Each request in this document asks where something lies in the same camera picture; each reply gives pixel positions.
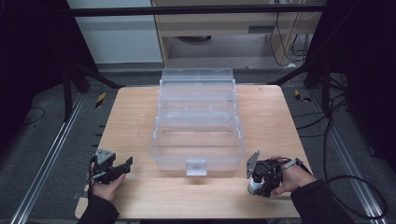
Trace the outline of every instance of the black fabric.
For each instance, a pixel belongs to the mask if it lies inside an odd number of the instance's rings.
[[[62,83],[65,55],[98,72],[75,18],[46,14],[46,10],[69,9],[66,0],[3,1],[4,6],[0,6],[0,156],[18,131],[35,95]],[[52,46],[58,50],[50,47],[54,40],[56,45]]]
[[[355,223],[332,197],[322,180],[317,180],[290,195],[303,224]]]
[[[112,203],[92,195],[78,224],[113,224],[118,216],[119,212]]]

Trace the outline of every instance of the wooden table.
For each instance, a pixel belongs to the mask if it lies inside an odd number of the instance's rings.
[[[246,156],[236,171],[209,171],[206,177],[158,170],[149,156],[158,87],[120,89],[99,146],[116,152],[115,166],[134,157],[114,202],[120,218],[299,217],[289,194],[268,199],[247,191],[246,160],[256,150],[261,151],[259,160],[275,155],[299,158],[309,168],[282,90],[262,85],[236,89]],[[81,217],[87,203],[86,198],[79,199],[76,217]]]

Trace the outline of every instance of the transparent plastic box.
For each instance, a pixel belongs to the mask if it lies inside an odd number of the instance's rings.
[[[164,69],[150,156],[186,175],[235,170],[245,156],[232,69]]]

